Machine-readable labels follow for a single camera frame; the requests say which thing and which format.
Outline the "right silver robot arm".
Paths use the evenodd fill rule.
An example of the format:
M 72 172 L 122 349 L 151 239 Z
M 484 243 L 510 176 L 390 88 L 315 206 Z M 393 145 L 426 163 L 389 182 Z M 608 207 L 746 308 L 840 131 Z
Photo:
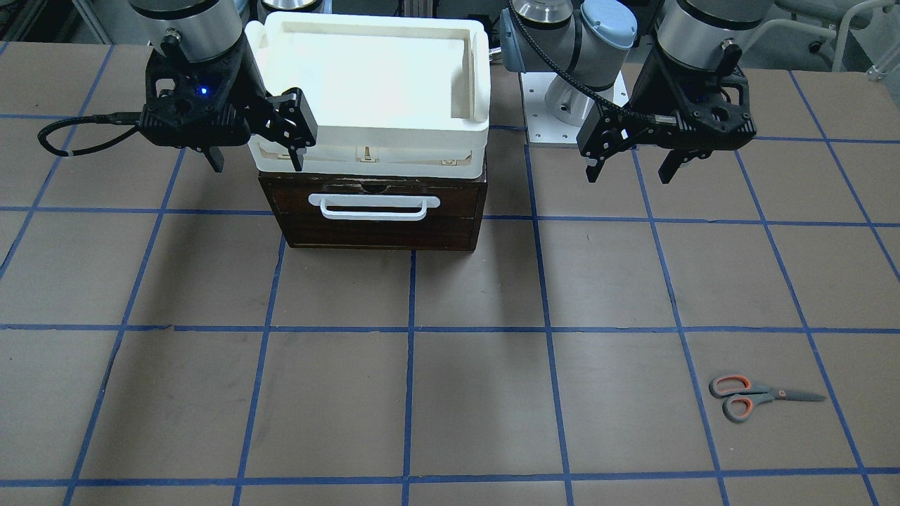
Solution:
M 231 1 L 132 1 L 154 48 L 138 129 L 157 146 L 192 148 L 213 170 L 222 146 L 254 135 L 286 148 L 295 171 L 316 144 L 317 124 L 301 89 L 271 95 Z

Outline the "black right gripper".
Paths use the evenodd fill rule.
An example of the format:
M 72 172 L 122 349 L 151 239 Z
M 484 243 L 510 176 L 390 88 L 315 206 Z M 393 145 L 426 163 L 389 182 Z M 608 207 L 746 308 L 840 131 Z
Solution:
M 190 62 L 186 35 L 167 32 L 146 67 L 146 104 L 139 132 L 157 146 L 202 148 L 214 173 L 224 169 L 218 146 L 241 146 L 253 134 L 286 148 L 296 172 L 318 124 L 301 89 L 268 96 L 247 37 L 216 58 Z

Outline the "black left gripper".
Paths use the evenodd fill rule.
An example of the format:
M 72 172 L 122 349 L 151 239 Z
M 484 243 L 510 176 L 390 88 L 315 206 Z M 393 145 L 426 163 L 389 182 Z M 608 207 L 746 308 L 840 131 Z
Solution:
M 653 48 L 634 84 L 633 111 L 594 105 L 579 129 L 577 145 L 587 160 L 588 182 L 597 182 L 608 158 L 649 138 L 650 115 L 677 119 L 674 129 L 652 136 L 653 144 L 671 148 L 658 170 L 662 185 L 700 158 L 700 151 L 737 150 L 750 142 L 757 128 L 748 80 L 738 66 L 742 54 L 736 43 L 722 43 L 713 51 L 713 70 L 706 71 L 685 66 L 660 46 Z

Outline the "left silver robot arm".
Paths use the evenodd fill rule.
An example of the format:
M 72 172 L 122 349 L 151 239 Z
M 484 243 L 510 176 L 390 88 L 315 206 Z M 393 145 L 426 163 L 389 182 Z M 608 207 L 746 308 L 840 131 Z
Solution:
M 739 62 L 769 1 L 676 1 L 650 27 L 650 50 L 626 105 L 613 89 L 642 35 L 619 1 L 509 1 L 501 11 L 503 64 L 518 73 L 552 72 L 546 106 L 579 127 L 588 182 L 608 158 L 634 146 L 668 151 L 662 183 L 714 151 L 734 151 L 757 134 L 749 83 Z

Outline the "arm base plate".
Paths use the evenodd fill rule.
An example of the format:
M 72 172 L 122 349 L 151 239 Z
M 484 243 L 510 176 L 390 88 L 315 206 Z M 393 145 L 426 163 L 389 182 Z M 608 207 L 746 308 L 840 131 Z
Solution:
M 552 72 L 520 74 L 528 143 L 538 148 L 574 148 L 593 102 Z

